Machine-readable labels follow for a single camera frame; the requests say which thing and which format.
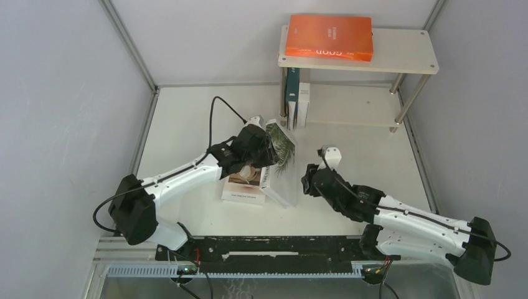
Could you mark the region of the palm leaf cover book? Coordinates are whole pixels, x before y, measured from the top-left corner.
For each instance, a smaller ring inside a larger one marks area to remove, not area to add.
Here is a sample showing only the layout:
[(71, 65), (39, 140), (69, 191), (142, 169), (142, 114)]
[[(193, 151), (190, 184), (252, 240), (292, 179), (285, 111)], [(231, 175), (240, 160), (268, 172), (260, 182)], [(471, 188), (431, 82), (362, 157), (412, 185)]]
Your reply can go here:
[(284, 208), (295, 207), (298, 203), (296, 141), (291, 132), (284, 129), (276, 119), (266, 122), (266, 132), (278, 161), (262, 169), (260, 190)]

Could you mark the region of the coffee cover book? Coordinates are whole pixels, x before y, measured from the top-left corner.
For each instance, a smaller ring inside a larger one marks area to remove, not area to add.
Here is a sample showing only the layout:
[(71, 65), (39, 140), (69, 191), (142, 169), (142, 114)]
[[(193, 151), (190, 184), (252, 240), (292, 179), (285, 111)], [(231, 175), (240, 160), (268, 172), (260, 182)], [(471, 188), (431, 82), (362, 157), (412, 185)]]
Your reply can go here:
[(221, 199), (223, 201), (239, 202), (262, 206), (266, 196), (260, 189), (261, 168), (244, 166), (239, 172), (225, 179)]

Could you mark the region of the teal Humor book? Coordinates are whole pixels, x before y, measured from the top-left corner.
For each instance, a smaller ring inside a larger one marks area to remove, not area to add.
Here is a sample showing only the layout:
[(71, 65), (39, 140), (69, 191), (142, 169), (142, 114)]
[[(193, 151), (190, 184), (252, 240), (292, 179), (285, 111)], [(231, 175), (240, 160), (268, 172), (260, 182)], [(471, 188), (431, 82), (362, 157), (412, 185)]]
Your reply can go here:
[(290, 67), (286, 70), (285, 108), (287, 113), (287, 129), (290, 131), (295, 131), (296, 128), (299, 74), (299, 68)]

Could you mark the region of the grey white plain book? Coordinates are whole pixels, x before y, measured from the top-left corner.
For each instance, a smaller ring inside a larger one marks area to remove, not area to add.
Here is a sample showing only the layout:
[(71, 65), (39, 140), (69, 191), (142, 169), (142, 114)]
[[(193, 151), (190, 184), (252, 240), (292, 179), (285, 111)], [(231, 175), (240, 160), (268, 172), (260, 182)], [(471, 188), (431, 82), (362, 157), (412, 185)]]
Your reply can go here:
[(310, 69), (299, 69), (297, 127), (305, 128), (310, 100)]

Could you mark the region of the orange hardcover book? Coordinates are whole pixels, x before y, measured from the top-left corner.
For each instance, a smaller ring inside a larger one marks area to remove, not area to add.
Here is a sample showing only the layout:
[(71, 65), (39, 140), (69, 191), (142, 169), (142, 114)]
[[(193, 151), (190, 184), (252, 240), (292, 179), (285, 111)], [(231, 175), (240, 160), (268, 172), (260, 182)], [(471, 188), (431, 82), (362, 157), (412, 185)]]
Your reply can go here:
[(374, 55), (372, 19), (362, 16), (292, 15), (285, 55), (370, 62)]

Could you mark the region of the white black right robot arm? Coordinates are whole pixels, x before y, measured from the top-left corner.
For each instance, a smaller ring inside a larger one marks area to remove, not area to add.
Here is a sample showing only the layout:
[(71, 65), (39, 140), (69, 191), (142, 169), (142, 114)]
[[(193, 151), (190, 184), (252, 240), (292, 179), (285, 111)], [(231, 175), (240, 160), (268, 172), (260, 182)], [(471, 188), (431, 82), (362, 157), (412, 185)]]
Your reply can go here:
[(305, 195), (322, 197), (335, 212), (366, 224), (359, 244), (365, 258), (440, 263), (469, 282), (490, 285), (497, 241), (487, 220), (432, 214), (378, 189), (350, 185), (335, 170), (317, 164), (307, 166), (301, 183)]

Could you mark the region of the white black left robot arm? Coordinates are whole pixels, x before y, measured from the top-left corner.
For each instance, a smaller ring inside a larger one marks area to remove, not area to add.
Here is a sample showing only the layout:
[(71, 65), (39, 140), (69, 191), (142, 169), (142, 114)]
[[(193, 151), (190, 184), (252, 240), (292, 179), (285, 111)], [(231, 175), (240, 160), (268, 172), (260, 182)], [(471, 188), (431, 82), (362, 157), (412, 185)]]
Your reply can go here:
[(197, 159), (168, 173), (138, 179), (123, 178), (110, 197), (109, 215), (128, 245), (162, 245), (177, 258), (190, 258), (194, 242), (180, 224), (158, 215), (163, 206), (204, 184), (220, 181), (246, 166), (263, 168), (278, 161), (271, 138), (260, 125), (247, 123), (237, 136), (212, 145)]

